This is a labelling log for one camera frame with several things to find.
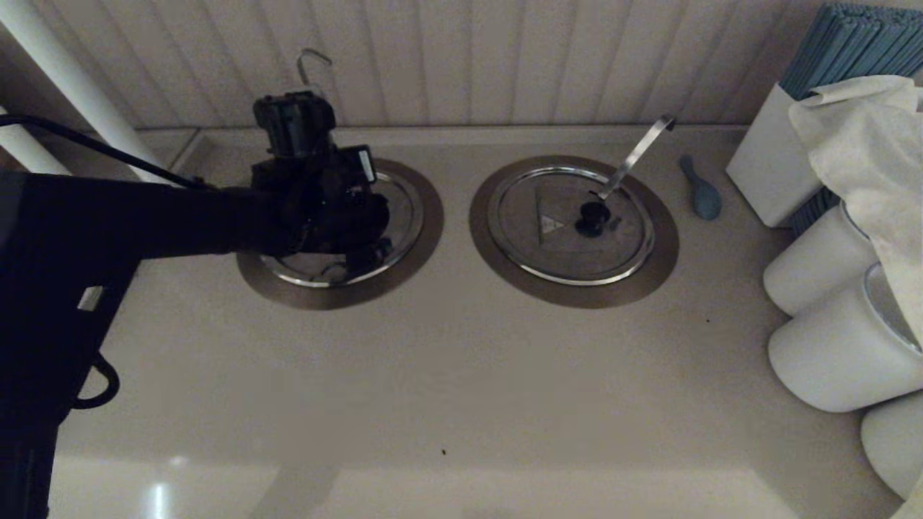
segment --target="blue spoon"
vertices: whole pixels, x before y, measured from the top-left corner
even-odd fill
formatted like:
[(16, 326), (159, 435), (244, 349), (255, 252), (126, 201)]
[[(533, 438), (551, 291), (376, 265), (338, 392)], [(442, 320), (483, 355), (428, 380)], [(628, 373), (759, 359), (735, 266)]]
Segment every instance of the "blue spoon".
[(692, 208), (703, 220), (714, 220), (721, 214), (721, 194), (708, 182), (695, 173), (692, 167), (692, 157), (683, 155), (679, 157), (679, 167), (692, 184)]

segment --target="countertop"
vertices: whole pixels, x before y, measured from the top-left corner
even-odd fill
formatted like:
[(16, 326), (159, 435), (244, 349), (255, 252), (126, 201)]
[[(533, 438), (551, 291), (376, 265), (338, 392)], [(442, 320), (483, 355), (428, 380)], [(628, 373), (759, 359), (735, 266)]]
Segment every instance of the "countertop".
[[(859, 415), (802, 404), (770, 368), (786, 317), (761, 274), (790, 238), (724, 174), (740, 128), (678, 127), (633, 171), (680, 239), (638, 302), (555, 306), (478, 254), (469, 205), (498, 168), (619, 162), (643, 130), (340, 131), (435, 185), (433, 256), (332, 311), (263, 298), (233, 255), (144, 262), (102, 349), (122, 391), (62, 426), (52, 517), (889, 516), (899, 500), (861, 451)], [(239, 183), (263, 139), (200, 132), (178, 167)], [(684, 152), (724, 197), (714, 222), (692, 212)]]

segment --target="metal hook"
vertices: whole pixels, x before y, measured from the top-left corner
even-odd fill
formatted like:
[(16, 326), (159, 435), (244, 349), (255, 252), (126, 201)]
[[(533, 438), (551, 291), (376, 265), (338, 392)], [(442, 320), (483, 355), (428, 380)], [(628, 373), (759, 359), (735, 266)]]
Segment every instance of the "metal hook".
[(326, 66), (332, 66), (333, 60), (326, 57), (324, 54), (319, 53), (314, 49), (304, 48), (301, 50), (301, 54), (298, 55), (298, 60), (295, 62), (295, 65), (298, 67), (298, 75), (301, 76), (301, 82), (305, 84), (306, 87), (311, 86), (311, 81), (307, 78), (307, 72), (305, 72), (305, 57), (313, 57), (318, 60), (320, 63), (323, 63)]

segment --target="white towel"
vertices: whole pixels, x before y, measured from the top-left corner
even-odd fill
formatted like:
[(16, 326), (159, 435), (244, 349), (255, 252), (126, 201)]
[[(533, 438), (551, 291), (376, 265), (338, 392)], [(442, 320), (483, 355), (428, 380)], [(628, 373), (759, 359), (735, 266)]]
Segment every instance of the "white towel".
[[(923, 92), (897, 76), (854, 78), (794, 104), (811, 167), (871, 239), (917, 340), (923, 340)], [(923, 477), (893, 519), (923, 517)]]

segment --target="white wall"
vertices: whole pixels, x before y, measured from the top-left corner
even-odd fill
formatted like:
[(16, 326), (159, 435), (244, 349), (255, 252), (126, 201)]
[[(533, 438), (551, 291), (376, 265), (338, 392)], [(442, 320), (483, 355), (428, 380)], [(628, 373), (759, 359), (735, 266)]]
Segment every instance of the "white wall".
[[(34, 1), (137, 127), (253, 126), (306, 45), (336, 62), (315, 77), (344, 126), (748, 123), (821, 3)], [(4, 104), (80, 123), (8, 35), (0, 72)]]

